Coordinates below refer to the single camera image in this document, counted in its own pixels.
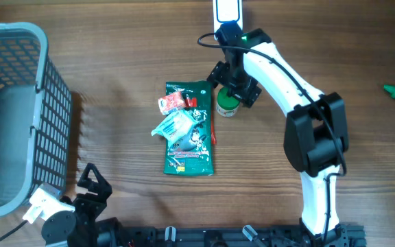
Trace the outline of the light green tissue packet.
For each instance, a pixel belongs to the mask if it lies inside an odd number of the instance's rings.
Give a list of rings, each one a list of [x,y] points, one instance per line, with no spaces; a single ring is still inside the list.
[[[198,124],[198,121],[187,111],[179,110],[165,117],[165,119],[151,131],[151,135],[163,136],[168,147],[183,138]]]

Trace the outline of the red square snack packet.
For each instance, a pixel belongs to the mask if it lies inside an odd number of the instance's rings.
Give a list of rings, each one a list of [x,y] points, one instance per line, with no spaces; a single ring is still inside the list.
[[[187,105],[180,91],[170,93],[158,99],[158,107],[162,115],[169,115],[185,108]]]

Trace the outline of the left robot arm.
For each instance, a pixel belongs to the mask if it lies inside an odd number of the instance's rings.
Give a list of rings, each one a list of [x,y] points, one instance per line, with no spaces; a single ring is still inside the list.
[[[86,165],[77,186],[88,190],[75,200],[61,199],[75,207],[74,212],[59,211],[48,218],[42,227],[46,246],[127,246],[123,228],[117,218],[97,221],[107,207],[112,187],[97,167]]]

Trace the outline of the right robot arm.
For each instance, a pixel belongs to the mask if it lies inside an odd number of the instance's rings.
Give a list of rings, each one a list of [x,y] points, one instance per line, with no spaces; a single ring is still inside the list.
[[[236,21],[213,32],[225,60],[207,80],[222,85],[227,95],[251,107],[267,91],[286,117],[283,149],[302,181],[303,246],[327,246],[341,237],[335,209],[335,186],[347,174],[345,104],[337,93],[324,94],[306,82],[279,54],[261,29],[243,32]]]

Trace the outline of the green 3M gloves package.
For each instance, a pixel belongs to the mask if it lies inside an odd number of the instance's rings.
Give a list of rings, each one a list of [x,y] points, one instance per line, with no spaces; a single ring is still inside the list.
[[[197,123],[178,142],[166,145],[165,174],[213,175],[212,90],[207,81],[166,83],[166,94],[180,91],[185,110]]]

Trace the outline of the red stick sachet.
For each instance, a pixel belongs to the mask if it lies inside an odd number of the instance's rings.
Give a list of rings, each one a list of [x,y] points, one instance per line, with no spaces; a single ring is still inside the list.
[[[217,144],[217,139],[215,136],[215,126],[214,126],[214,116],[215,116],[214,111],[215,111],[215,107],[212,103],[212,106],[211,106],[211,143],[212,143],[212,145]]]

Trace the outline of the green lid white jar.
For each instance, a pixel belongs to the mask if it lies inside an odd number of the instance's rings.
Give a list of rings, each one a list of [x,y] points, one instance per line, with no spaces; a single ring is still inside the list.
[[[228,89],[221,88],[216,97],[216,111],[222,117],[233,117],[239,108],[239,101],[228,96]]]

